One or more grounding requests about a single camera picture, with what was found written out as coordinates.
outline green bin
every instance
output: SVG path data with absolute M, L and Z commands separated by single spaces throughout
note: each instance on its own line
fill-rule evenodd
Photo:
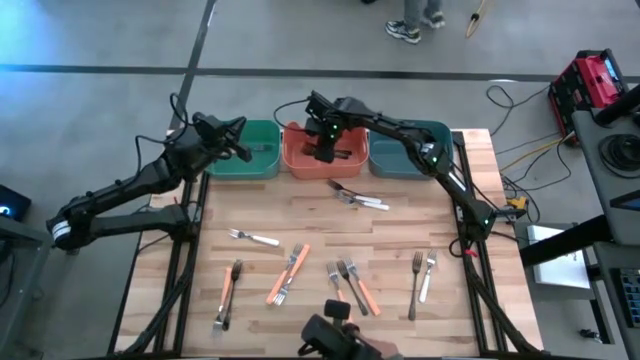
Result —
M 404 125 L 428 129 L 436 140 L 443 142 L 449 158 L 453 159 L 453 138 L 451 130 L 438 121 L 405 120 Z M 377 177 L 426 180 L 431 177 L 422 174 L 409 160 L 407 151 L 398 141 L 390 137 L 369 132 L 369 171 Z
M 251 149 L 249 162 L 233 156 L 218 160 L 207 171 L 217 180 L 265 180 L 280 171 L 280 128 L 271 120 L 249 120 L 244 126 L 240 142 Z

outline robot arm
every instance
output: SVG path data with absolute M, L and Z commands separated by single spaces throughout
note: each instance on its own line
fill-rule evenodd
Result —
M 160 211 L 125 216 L 97 215 L 142 195 L 176 189 L 184 181 L 194 181 L 212 162 L 228 159 L 232 153 L 251 160 L 250 150 L 239 144 L 246 118 L 223 122 L 214 116 L 193 115 L 193 124 L 173 132 L 162 141 L 163 153 L 134 176 L 113 185 L 73 198 L 47 221 L 54 244 L 63 250 L 86 246 L 103 236 L 159 229 L 170 235 L 187 230 L 191 223 L 186 210 L 169 205 Z
M 352 97 L 329 102 L 317 92 L 312 92 L 305 110 L 311 116 L 305 130 L 318 135 L 315 158 L 332 162 L 334 147 L 343 130 L 365 127 L 400 141 L 407 156 L 425 175 L 434 177 L 447 193 L 460 205 L 467 224 L 467 236 L 471 240 L 485 240 L 496 219 L 496 213 L 484 201 L 475 199 L 466 191 L 463 182 L 452 171 L 452 161 L 443 144 L 436 141 L 431 132 L 404 125 L 368 109 L 364 103 Z

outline concrete floor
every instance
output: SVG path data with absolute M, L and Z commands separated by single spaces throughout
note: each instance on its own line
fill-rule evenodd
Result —
M 424 31 L 418 46 L 393 40 L 382 29 L 388 16 L 401 14 L 400 3 L 380 0 L 365 7 L 357 0 L 218 0 L 199 65 L 534 74 L 543 79 L 561 72 L 580 49 L 610 47 L 627 77 L 640 76 L 635 61 L 640 40 L 633 35 L 640 33 L 640 9 L 633 0 L 495 0 L 469 40 L 463 34 L 477 2 L 446 1 L 447 26 Z M 43 65 L 37 70 L 44 72 L 0 72 L 0 183 L 33 199 L 30 225 L 44 229 L 44 220 L 71 197 L 132 174 L 133 137 L 161 137 L 171 118 L 169 93 L 191 79 L 189 109 L 221 118 L 270 119 L 277 105 L 312 89 L 329 98 L 356 96 L 390 116 L 439 120 L 451 128 L 493 129 L 504 116 L 484 95 L 495 83 L 484 81 L 187 76 L 184 82 L 181 75 L 115 75 L 110 73 L 114 69 L 87 68 L 136 66 L 145 69 L 133 72 L 146 73 L 151 67 L 186 68 L 205 5 L 206 0 L 0 0 L 0 64 Z M 48 65 L 80 67 L 53 73 L 60 68 Z M 546 83 L 501 85 L 518 100 Z M 282 118 L 301 121 L 304 114 L 292 108 Z M 546 98 L 539 96 L 512 113 L 494 137 L 494 147 L 499 151 L 555 131 Z M 537 145 L 501 155 L 499 163 Z M 143 143 L 144 161 L 159 151 Z M 573 176 L 532 195 L 542 221 L 584 221 L 601 209 L 582 153 L 562 151 Z M 518 176 L 526 165 L 508 174 Z M 522 184 L 541 185 L 563 174 L 555 154 L 548 154 Z M 55 191 L 47 189 L 52 184 Z M 130 212 L 145 201 L 114 213 Z M 103 355 L 136 240 L 130 235 L 96 241 L 77 257 L 54 251 L 41 279 L 46 296 L 33 303 L 21 342 L 44 351 L 47 360 Z M 97 278 L 107 281 L 97 283 Z M 614 334 L 616 345 L 606 346 L 576 335 L 578 329 L 595 328 L 587 301 L 549 301 L 532 293 L 547 350 L 625 358 L 619 334 Z

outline red power station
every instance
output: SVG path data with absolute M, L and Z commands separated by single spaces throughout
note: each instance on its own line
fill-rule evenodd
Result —
M 562 136 L 573 131 L 571 114 L 605 108 L 629 91 L 610 49 L 579 51 L 549 87 L 549 100 Z M 576 145 L 576 137 L 567 143 Z

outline wooden table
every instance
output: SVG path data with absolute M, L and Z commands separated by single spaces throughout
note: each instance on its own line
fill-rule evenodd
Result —
M 475 184 L 496 204 L 504 205 L 498 167 L 487 130 L 464 130 Z M 341 179 L 348 188 L 382 198 L 389 212 L 352 208 L 332 197 L 325 181 L 301 181 L 280 173 L 267 181 L 212 181 L 193 279 L 184 338 L 184 356 L 296 356 L 300 331 L 326 299 L 335 298 L 325 264 L 349 256 L 377 300 L 381 315 L 362 316 L 346 282 L 341 286 L 353 304 L 352 314 L 365 336 L 393 341 L 405 356 L 473 356 L 477 345 L 462 261 L 447 250 L 457 231 L 451 199 L 435 181 L 401 181 L 368 173 Z M 181 189 L 154 196 L 153 206 L 172 203 Z M 228 228 L 279 239 L 268 247 L 234 240 Z M 513 234 L 510 227 L 496 230 Z M 141 246 L 161 235 L 143 234 Z M 293 246 L 308 243 L 311 251 L 294 280 L 285 304 L 267 306 L 266 295 L 282 272 Z M 542 348 L 517 244 L 491 236 L 487 247 L 498 300 L 534 346 Z M 412 285 L 411 258 L 416 250 L 438 249 L 426 304 L 417 305 L 417 320 L 407 319 Z M 158 243 L 138 256 L 116 350 L 126 348 L 158 309 L 165 283 L 171 241 Z M 224 268 L 243 259 L 236 288 L 231 328 L 211 336 Z M 490 344 L 490 317 L 483 309 Z M 171 346 L 170 319 L 166 346 Z

